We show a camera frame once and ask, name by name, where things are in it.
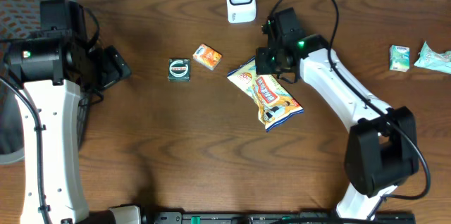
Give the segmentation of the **yellow snack chip bag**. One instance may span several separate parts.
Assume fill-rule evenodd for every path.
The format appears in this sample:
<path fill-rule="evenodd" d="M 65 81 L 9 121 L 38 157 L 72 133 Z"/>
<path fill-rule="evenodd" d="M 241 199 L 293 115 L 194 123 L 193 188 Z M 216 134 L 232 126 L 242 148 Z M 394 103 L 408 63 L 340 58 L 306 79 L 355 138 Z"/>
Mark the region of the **yellow snack chip bag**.
<path fill-rule="evenodd" d="M 230 71 L 227 78 L 257 105 L 258 119 L 264 124 L 266 132 L 304 113 L 304 108 L 274 76 L 257 74 L 255 57 Z"/>

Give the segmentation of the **green Zam-Buk ointment box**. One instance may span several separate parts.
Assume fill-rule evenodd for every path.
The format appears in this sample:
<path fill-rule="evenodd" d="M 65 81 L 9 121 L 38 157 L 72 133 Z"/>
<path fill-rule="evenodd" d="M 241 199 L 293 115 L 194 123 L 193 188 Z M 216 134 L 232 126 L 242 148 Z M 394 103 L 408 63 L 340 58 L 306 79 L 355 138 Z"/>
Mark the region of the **green Zam-Buk ointment box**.
<path fill-rule="evenodd" d="M 171 82 L 189 82 L 191 76 L 190 59 L 174 58 L 168 62 L 168 80 Z"/>

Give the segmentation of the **orange Kleenex tissue pack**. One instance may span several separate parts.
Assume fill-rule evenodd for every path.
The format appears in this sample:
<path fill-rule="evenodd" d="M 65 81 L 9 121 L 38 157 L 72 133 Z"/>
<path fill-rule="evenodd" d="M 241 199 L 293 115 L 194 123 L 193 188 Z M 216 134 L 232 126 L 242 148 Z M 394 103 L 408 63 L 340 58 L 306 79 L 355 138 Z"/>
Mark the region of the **orange Kleenex tissue pack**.
<path fill-rule="evenodd" d="M 206 44 L 200 44 L 192 56 L 195 61 L 201 63 L 209 70 L 214 70 L 223 57 L 222 54 Z"/>

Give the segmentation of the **green Kleenex tissue pack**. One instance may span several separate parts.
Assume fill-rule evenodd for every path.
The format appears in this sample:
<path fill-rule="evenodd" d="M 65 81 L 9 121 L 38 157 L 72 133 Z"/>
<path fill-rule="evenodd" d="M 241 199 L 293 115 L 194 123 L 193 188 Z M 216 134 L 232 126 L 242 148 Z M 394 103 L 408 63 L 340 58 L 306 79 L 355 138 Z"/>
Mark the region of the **green Kleenex tissue pack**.
<path fill-rule="evenodd" d="M 389 52 L 389 69 L 403 73 L 407 72 L 410 68 L 410 49 L 405 46 L 392 45 Z"/>

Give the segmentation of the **large wet wipes pack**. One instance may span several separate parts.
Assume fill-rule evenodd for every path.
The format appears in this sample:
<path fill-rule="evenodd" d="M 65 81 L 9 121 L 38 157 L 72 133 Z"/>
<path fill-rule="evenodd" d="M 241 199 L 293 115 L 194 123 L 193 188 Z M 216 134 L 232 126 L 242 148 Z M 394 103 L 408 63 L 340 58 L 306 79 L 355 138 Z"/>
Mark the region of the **large wet wipes pack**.
<path fill-rule="evenodd" d="M 419 52 L 419 58 L 414 65 L 419 68 L 450 74 L 450 51 L 442 54 L 436 53 L 429 47 L 427 42 L 424 42 Z"/>

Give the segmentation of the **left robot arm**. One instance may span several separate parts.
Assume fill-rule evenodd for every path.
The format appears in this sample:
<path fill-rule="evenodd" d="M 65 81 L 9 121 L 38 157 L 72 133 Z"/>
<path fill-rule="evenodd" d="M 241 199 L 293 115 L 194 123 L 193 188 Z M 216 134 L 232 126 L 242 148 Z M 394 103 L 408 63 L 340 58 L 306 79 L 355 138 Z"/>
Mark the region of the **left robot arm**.
<path fill-rule="evenodd" d="M 87 36 L 88 8 L 69 0 L 42 1 L 40 29 L 12 39 L 2 82 L 20 110 L 25 159 L 21 223 L 143 223 L 136 204 L 91 213 L 79 171 L 78 113 L 92 95 L 131 74 L 113 46 Z"/>

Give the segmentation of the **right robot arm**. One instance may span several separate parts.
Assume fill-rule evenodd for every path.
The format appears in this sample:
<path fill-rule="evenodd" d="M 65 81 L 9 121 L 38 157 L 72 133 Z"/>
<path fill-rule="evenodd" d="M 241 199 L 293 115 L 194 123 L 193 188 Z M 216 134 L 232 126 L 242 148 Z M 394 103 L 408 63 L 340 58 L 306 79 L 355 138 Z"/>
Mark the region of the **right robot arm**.
<path fill-rule="evenodd" d="M 305 34 L 293 8 L 269 15 L 262 32 L 268 45 L 257 49 L 257 73 L 294 73 L 323 97 L 349 133 L 344 167 L 350 184 L 335 212 L 374 220 L 383 198 L 419 170 L 412 112 L 374 96 L 321 35 Z"/>

